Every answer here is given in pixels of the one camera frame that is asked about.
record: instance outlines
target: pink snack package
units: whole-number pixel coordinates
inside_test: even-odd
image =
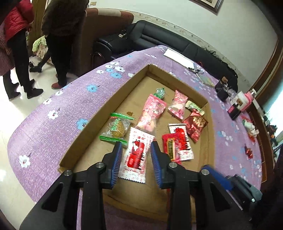
[[[120,178],[145,184],[146,153],[153,140],[153,135],[131,127],[128,148],[120,164]]]
[[[157,120],[166,106],[166,102],[151,94],[145,102],[142,114],[135,128],[155,135]]]
[[[183,120],[185,105],[188,97],[178,90],[175,91],[175,98],[172,101],[172,104],[168,107],[168,110],[177,118]]]

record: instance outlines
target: candy wrapper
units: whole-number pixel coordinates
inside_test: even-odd
[[[179,133],[180,146],[180,160],[186,161],[194,158],[194,153],[192,151],[189,136],[186,130],[186,124],[168,124],[170,133]]]
[[[159,88],[156,89],[156,93],[154,94],[154,96],[158,97],[159,99],[163,99],[165,95],[165,89],[164,88]]]
[[[120,178],[145,183],[146,153],[153,139],[153,135],[131,127],[128,149],[120,164]]]
[[[135,128],[155,135],[157,120],[166,106],[166,102],[151,94],[145,102],[142,114]]]
[[[172,101],[172,104],[168,107],[168,110],[177,118],[183,120],[184,117],[184,110],[185,110],[185,104],[188,97],[182,93],[180,93],[178,90],[175,91],[175,98]]]
[[[131,124],[131,120],[134,120],[134,118],[121,113],[111,113],[107,130],[99,136],[99,139],[110,142],[120,141],[123,145],[127,145],[124,135]]]
[[[200,115],[204,115],[204,111],[199,107],[197,106],[195,103],[193,103],[192,101],[188,100],[187,103],[186,103],[186,108],[188,110],[193,110],[193,109],[196,109]]]
[[[179,141],[181,139],[182,135],[180,133],[169,133],[162,135],[164,153],[167,153],[170,156],[171,161],[174,161],[180,165],[182,165],[180,159],[180,149],[182,146],[181,142]]]
[[[186,124],[188,135],[195,143],[199,140],[202,129],[208,124],[207,120],[197,110],[193,110],[183,123]]]

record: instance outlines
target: black leather sofa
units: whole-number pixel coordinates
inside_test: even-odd
[[[237,74],[228,65],[188,39],[148,21],[138,21],[127,28],[126,36],[118,34],[100,38],[93,45],[94,68],[127,55],[157,45],[165,45],[195,62],[217,79],[225,76],[228,85],[238,91]]]

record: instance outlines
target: floral bedspread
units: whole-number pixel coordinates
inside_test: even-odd
[[[15,130],[8,143],[9,161],[19,182],[35,202],[58,178],[57,168],[62,156],[91,117],[135,73],[151,63],[188,84],[209,101],[215,130],[215,168],[224,175],[237,173],[260,188],[258,143],[250,141],[240,117],[231,120],[227,113],[229,102],[221,102],[213,88],[163,56],[166,49],[157,46],[135,51],[96,68],[52,95]],[[205,75],[214,83],[218,82],[206,71]],[[252,149],[253,159],[245,155],[245,144]]]

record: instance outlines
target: white candy wrapper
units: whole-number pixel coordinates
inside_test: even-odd
[[[176,128],[180,128],[184,131],[185,137],[186,137],[186,141],[187,141],[187,149],[186,150],[180,150],[180,160],[181,161],[186,161],[186,160],[191,160],[194,158],[194,153],[191,147],[191,144],[189,142],[189,136],[187,134],[187,130],[186,130],[186,124],[168,124],[169,126],[169,131],[170,133],[175,133],[176,132]]]
[[[120,178],[145,184],[146,153],[153,139],[153,135],[131,127],[128,148],[120,164]]]

